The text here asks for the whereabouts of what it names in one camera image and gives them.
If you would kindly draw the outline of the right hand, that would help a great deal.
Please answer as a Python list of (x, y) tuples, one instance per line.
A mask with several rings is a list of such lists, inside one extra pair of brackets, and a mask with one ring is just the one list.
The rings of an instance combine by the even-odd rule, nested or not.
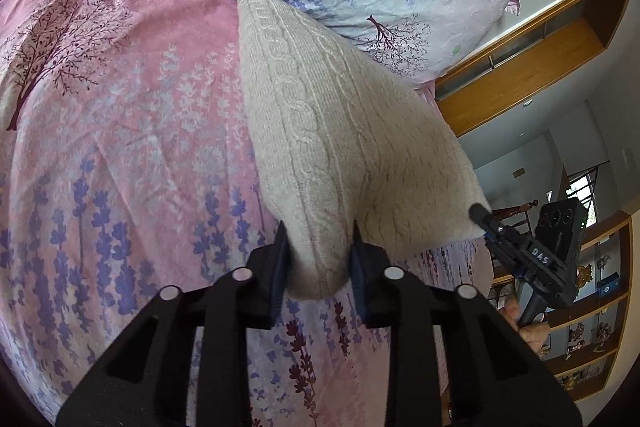
[(547, 322), (541, 322), (524, 327), (518, 326), (520, 306), (518, 305), (518, 299), (514, 296), (506, 297), (504, 305), (499, 309), (499, 313), (511, 325), (512, 329), (527, 343), (527, 346), (535, 352), (535, 355), (540, 355), (542, 346), (550, 334), (549, 324)]

